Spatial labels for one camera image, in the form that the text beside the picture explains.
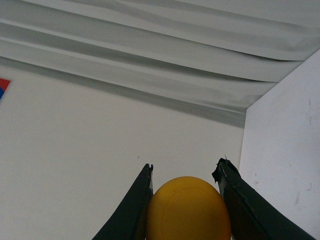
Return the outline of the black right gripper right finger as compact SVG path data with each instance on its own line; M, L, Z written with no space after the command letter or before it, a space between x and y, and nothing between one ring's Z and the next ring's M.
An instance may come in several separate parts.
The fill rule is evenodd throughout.
M212 173L226 205L233 240L313 240L241 177L228 159L221 158Z

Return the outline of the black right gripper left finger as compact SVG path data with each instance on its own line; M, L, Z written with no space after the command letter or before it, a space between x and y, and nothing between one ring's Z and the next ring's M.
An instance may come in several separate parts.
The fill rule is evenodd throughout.
M147 212L153 197L152 164L145 164L94 240L145 240Z

